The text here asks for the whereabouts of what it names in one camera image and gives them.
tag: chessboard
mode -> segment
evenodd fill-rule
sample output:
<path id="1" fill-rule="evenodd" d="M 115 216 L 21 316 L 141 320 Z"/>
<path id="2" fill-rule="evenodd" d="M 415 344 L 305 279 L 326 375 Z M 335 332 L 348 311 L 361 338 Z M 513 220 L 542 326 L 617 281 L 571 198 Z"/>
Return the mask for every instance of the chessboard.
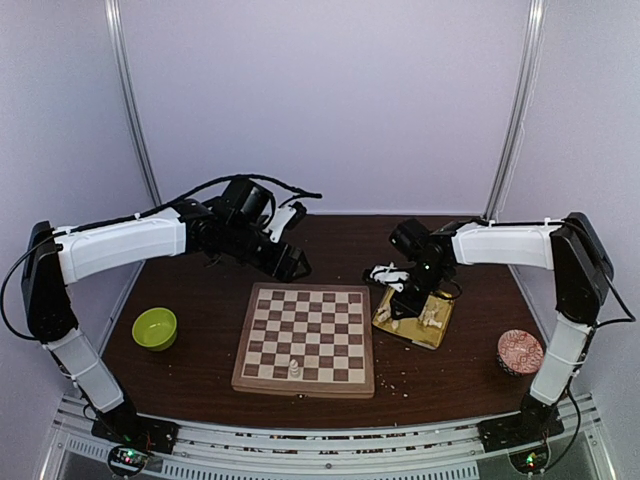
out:
<path id="1" fill-rule="evenodd" d="M 255 284 L 231 385 L 273 395 L 371 398 L 369 289 Z"/>

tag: vertical metal post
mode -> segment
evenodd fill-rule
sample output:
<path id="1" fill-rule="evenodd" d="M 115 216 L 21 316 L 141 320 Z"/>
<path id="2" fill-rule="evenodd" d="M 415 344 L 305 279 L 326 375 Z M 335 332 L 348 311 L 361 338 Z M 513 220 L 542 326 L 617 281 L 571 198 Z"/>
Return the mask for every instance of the vertical metal post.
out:
<path id="1" fill-rule="evenodd" d="M 517 154 L 517 146 L 520 140 L 520 132 L 526 106 L 531 96 L 532 83 L 540 50 L 540 39 L 542 32 L 542 22 L 544 15 L 545 0 L 531 0 L 529 7 L 529 22 L 527 24 L 527 33 L 524 40 L 524 49 L 522 51 L 522 62 L 520 64 L 520 75 L 516 87 L 516 95 L 511 110 L 511 120 L 507 129 L 504 145 L 502 147 L 502 155 L 500 157 L 500 165 L 496 173 L 493 188 L 489 196 L 489 202 L 485 210 L 485 218 L 495 218 L 500 202 L 506 194 L 505 188 L 508 187 L 507 179 L 511 173 L 512 164 Z"/>
<path id="2" fill-rule="evenodd" d="M 133 84 L 131 82 L 131 72 L 129 70 L 129 61 L 127 59 L 127 50 L 125 47 L 124 33 L 122 31 L 122 21 L 120 19 L 120 2 L 119 0 L 105 0 L 107 11 L 107 25 L 113 51 L 116 57 L 116 65 L 120 75 L 120 84 L 122 86 L 122 94 L 127 109 L 127 119 L 129 123 L 129 131 L 133 139 L 133 145 L 136 150 L 142 176 L 147 187 L 147 192 L 155 206 L 162 203 L 158 184 L 151 168 L 147 145 L 144 141 L 142 133 L 142 125 L 140 124 L 140 116 L 138 107 L 136 106 L 135 96 L 133 94 Z"/>

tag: yellow tray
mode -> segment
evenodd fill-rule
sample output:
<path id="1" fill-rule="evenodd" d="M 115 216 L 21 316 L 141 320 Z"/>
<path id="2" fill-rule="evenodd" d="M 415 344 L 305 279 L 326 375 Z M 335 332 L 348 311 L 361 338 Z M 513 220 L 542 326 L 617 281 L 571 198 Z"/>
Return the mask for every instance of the yellow tray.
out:
<path id="1" fill-rule="evenodd" d="M 389 308 L 389 301 L 391 300 L 393 292 L 394 290 L 392 288 L 387 288 L 380 305 L 378 305 L 373 315 L 373 326 L 393 335 L 407 338 L 421 347 L 430 350 L 438 348 L 447 331 L 455 301 L 430 295 L 420 317 L 403 318 L 397 322 L 393 322 L 389 318 L 388 320 L 380 322 L 380 312 Z M 439 293 L 442 296 L 448 295 L 444 292 Z"/>

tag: table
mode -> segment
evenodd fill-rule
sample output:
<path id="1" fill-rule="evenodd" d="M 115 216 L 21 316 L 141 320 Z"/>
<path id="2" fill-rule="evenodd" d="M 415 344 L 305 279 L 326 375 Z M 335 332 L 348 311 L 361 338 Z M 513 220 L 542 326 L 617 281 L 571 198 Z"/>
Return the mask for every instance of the table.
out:
<path id="1" fill-rule="evenodd" d="M 365 268 L 403 263 L 388 242 L 403 219 L 309 216 L 284 239 L 302 247 L 314 268 L 304 283 L 360 285 Z M 420 220 L 435 229 L 453 218 Z M 464 293 L 438 350 L 374 329 L 373 399 L 235 392 L 231 374 L 251 287 L 272 279 L 232 259 L 210 268 L 206 263 L 201 254 L 148 261 L 113 331 L 104 360 L 141 413 L 247 427 L 408 425 L 517 410 L 533 379 L 510 377 L 497 365 L 496 344 L 505 330 L 541 335 L 508 268 L 482 265 L 458 268 Z M 372 307 L 382 293 L 371 287 Z M 138 347 L 131 337 L 136 317 L 157 306 L 178 317 L 178 339 L 161 353 Z"/>

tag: chessboard border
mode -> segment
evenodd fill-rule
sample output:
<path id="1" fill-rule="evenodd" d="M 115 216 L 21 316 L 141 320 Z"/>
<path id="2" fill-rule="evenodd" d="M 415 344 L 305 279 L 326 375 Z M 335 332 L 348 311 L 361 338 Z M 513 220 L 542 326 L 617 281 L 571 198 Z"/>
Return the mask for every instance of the chessboard border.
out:
<path id="1" fill-rule="evenodd" d="M 253 325 L 253 314 L 258 303 L 258 295 L 261 289 L 269 290 L 302 290 L 309 292 L 350 292 L 362 294 L 362 325 L 363 325 L 363 345 L 365 359 L 365 380 L 358 384 L 331 383 L 332 391 L 327 391 L 328 384 L 287 381 L 280 382 L 274 380 L 264 380 L 258 378 L 246 378 L 242 376 L 245 356 Z M 299 394 L 318 398 L 371 398 L 375 392 L 374 361 L 373 361 L 373 340 L 371 325 L 371 299 L 369 288 L 361 285 L 312 285 L 312 284 L 280 284 L 280 283 L 255 283 L 251 289 L 249 306 L 242 326 L 242 335 L 238 343 L 238 354 L 233 368 L 231 386 L 234 390 L 248 393 L 264 393 L 269 395 L 289 395 Z"/>

